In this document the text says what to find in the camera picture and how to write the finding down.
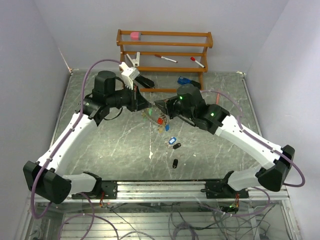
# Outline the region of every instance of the marble surface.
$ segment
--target marble surface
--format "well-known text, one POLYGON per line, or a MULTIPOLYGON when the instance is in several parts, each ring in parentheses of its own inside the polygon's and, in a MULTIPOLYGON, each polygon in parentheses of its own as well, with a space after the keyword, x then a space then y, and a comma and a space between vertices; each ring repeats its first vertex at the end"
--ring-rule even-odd
MULTIPOLYGON (((84 71, 78 70, 70 77, 55 139, 68 125, 80 101, 84 74, 84 71)), ((96 74, 90 74, 86 94, 91 92, 96 74)), ((179 76, 197 80, 192 73, 157 72, 142 75, 153 80, 156 86, 166 88, 179 87, 179 76)), ((245 116, 242 123, 258 131, 240 74, 209 72, 204 74, 203 80, 205 89, 219 89, 232 96, 242 107, 245 116)), ((149 101, 154 101, 175 94, 143 95, 149 101)), ((204 93, 203 96, 207 103, 216 102, 215 93, 204 93)), ((231 114, 238 114, 233 104, 222 96, 219 104, 231 114)), ((114 117, 118 111, 112 109, 107 118, 114 117)), ((103 121, 87 136, 78 146, 65 174, 89 171, 104 180, 190 180, 222 178, 228 171, 240 171, 258 165, 252 157, 229 141, 192 127, 179 118, 171 120, 169 125, 169 131, 158 133, 158 127, 143 119, 141 112, 124 109, 116 120, 103 121), (181 147, 176 150, 167 148, 164 142, 170 137, 176 137, 181 147), (175 169, 172 167, 174 159, 179 161, 175 169)))

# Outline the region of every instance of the metal frame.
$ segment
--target metal frame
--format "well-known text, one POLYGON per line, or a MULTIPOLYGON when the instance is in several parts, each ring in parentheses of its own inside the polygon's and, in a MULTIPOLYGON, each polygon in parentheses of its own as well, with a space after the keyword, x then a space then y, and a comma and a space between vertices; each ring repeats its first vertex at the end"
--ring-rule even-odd
MULTIPOLYGON (((242 74, 242 83, 245 88, 245 92, 247 98, 249 100, 249 104, 252 109, 252 113, 254 116, 254 120, 257 126, 257 130, 260 136, 262 136, 260 126, 257 121, 257 117, 253 108, 253 104, 248 92, 248 88, 246 85, 245 78, 242 74)), ((63 105, 69 90, 70 80, 68 82, 65 95, 63 97, 60 112, 58 115, 57 123, 54 128, 52 140, 50 146, 53 145, 55 140, 55 135, 57 133, 57 128, 60 121, 60 116, 63 111, 63 105)), ((117 198, 116 199, 105 199, 106 203, 160 203, 160 202, 218 202, 218 201, 233 201, 232 198, 224 198, 224 199, 207 199, 206 194, 201 192, 201 189, 205 188, 205 180, 203 181, 118 181, 118 190, 117 190, 117 198)), ((241 201, 266 201, 267 196, 254 188, 248 188, 249 198, 241 199, 241 201)), ((279 192, 268 191, 267 193, 270 195, 271 201, 280 201, 281 202, 281 210, 283 214, 283 218, 285 221, 285 225, 287 227, 288 233, 291 236, 292 240, 302 240, 300 230, 298 228, 297 220, 295 218, 292 205, 290 203, 290 197, 287 192, 285 186, 281 188, 279 192)), ((27 199, 27 203, 24 208, 23 216, 21 218, 19 228, 17 230, 17 234, 15 236, 15 240, 25 239, 27 232, 30 230, 29 226, 32 224, 32 216, 29 211, 30 208, 30 197, 27 199)), ((46 204, 48 200, 36 196, 36 203, 46 204)), ((86 200, 81 199, 71 199, 71 197, 67 197, 64 203, 82 203, 86 202, 86 200)), ((92 200, 93 203, 99 203, 98 199, 92 200)))

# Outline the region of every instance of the wooden shelf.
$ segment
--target wooden shelf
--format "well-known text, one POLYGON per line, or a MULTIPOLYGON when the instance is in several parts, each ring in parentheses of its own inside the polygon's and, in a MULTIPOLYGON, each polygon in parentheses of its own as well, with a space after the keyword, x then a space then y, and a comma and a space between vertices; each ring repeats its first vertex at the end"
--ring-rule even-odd
MULTIPOLYGON (((125 51, 124 46, 176 46, 176 47, 203 47, 203 51, 199 52, 167 52, 167 51, 140 51, 140 55, 161 55, 161 56, 181 56, 181 57, 201 57, 200 62, 203 67, 165 67, 165 66, 139 66, 141 72, 171 72, 171 73, 198 73, 199 83, 203 90, 203 73, 208 71, 207 50, 213 47, 213 39, 211 32, 173 32, 173 31, 127 31, 118 30, 116 36, 116 44, 120 46, 120 61, 125 61, 125 55, 133 55, 138 51, 125 51), (141 35, 149 36, 180 36, 180 37, 206 37, 204 43, 197 42, 166 42, 166 41, 122 41, 122 35, 130 35, 132 32, 140 32, 141 35)), ((141 88, 141 92, 163 92, 175 93, 174 88, 141 88)))

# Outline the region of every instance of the pink eraser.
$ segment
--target pink eraser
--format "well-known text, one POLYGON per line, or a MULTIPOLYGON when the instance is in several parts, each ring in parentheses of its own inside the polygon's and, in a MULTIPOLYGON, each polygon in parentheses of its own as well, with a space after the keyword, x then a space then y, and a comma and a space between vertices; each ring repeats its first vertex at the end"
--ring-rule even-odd
POLYGON ((134 32, 130 33, 130 38, 131 38, 131 40, 140 40, 141 32, 134 31, 134 32))

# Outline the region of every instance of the connector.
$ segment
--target connector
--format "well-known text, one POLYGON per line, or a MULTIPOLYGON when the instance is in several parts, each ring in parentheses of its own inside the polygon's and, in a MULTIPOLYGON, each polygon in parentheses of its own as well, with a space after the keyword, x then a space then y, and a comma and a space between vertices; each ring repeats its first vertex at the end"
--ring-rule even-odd
POLYGON ((134 89, 134 79, 140 74, 139 70, 135 67, 128 67, 125 62, 122 62, 119 67, 122 69, 122 79, 127 88, 134 89))

